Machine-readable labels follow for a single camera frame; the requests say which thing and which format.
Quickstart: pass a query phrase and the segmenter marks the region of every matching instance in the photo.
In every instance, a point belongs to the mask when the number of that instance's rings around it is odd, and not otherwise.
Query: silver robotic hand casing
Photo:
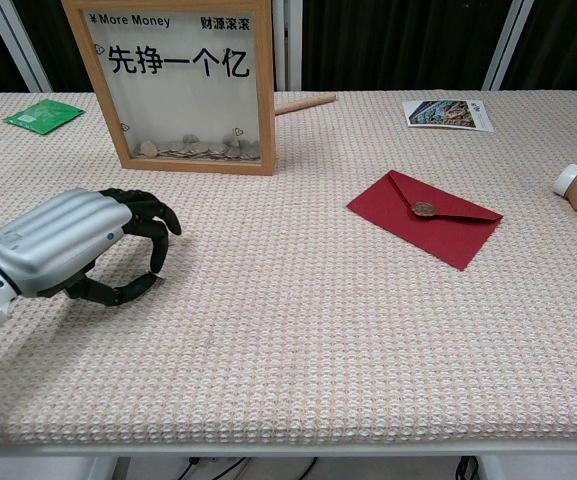
[[[93,262],[124,234],[131,210],[99,192],[64,192],[0,228],[0,324],[17,295],[35,297]]]

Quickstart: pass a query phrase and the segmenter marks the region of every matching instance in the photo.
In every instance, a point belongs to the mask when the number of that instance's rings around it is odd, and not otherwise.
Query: red envelope
[[[415,214],[413,206],[417,212],[432,216]],[[502,218],[394,170],[348,208],[460,270],[466,268]]]

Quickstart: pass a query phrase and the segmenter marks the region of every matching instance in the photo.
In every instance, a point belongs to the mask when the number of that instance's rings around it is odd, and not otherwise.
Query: text ¥more money
[[[88,18],[92,23],[102,25],[140,25],[144,27],[170,27],[170,18],[146,17],[144,15],[108,15],[107,13],[89,13]]]

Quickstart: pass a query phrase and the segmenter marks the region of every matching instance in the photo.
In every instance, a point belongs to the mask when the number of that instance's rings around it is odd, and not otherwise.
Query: booklet
[[[404,112],[409,127],[463,128],[494,132],[480,100],[406,101]]]

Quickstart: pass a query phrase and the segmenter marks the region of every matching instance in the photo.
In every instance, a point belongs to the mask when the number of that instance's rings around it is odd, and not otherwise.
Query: glass panel
[[[260,162],[250,15],[84,16],[134,156]]]

